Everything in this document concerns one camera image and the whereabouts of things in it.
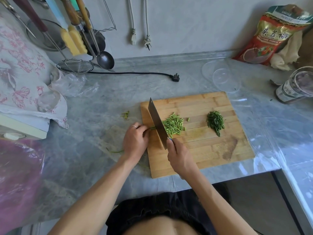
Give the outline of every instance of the white appliance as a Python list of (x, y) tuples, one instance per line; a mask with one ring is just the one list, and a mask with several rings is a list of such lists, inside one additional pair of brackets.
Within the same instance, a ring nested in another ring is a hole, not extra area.
[(47, 137), (50, 119), (0, 113), (0, 138), (39, 140)]

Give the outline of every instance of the white power cord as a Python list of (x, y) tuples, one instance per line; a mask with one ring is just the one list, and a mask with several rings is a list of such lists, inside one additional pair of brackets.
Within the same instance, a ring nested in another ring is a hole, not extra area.
[(131, 19), (133, 21), (133, 28), (131, 30), (131, 44), (136, 45), (136, 29), (135, 29), (134, 13), (133, 13), (133, 6), (131, 4), (131, 0), (129, 0), (129, 7), (131, 9)]
[(151, 47), (151, 40), (149, 35), (149, 24), (148, 24), (148, 0), (145, 0), (145, 6), (146, 6), (146, 23), (147, 23), (147, 37), (145, 38), (145, 47), (148, 48), (150, 51)]

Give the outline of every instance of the forearm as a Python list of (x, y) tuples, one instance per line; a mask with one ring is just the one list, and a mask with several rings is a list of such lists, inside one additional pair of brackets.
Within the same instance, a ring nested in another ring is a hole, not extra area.
[(132, 168), (123, 157), (57, 222), (49, 234), (98, 234)]
[(196, 170), (186, 177), (186, 181), (197, 194), (219, 235), (256, 234), (248, 223), (214, 189), (199, 170)]

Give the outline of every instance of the plug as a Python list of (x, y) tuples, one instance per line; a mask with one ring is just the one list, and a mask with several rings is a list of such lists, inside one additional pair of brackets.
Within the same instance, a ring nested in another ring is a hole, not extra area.
[(136, 45), (136, 30), (131, 30), (131, 45)]
[(148, 50), (150, 51), (151, 40), (149, 38), (149, 35), (147, 35), (147, 38), (145, 39), (145, 47), (148, 48)]
[(172, 79), (172, 81), (179, 82), (179, 75), (177, 73), (174, 76), (171, 75), (170, 78)]

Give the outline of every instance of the cutting board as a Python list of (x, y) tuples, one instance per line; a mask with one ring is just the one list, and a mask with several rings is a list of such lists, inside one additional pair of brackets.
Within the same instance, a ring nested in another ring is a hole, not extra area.
[[(173, 137), (178, 138), (190, 150), (199, 169), (254, 158), (251, 146), (225, 92), (153, 102), (161, 120), (165, 120), (173, 112), (185, 119), (183, 126), (187, 130)], [(148, 104), (149, 102), (140, 104), (142, 121), (147, 126), (154, 126)], [(207, 114), (213, 110), (220, 111), (224, 118), (225, 129), (220, 131), (221, 137), (206, 123)], [(149, 137), (148, 156), (152, 178), (175, 174), (167, 160), (168, 151), (164, 149), (157, 131), (151, 130)]]

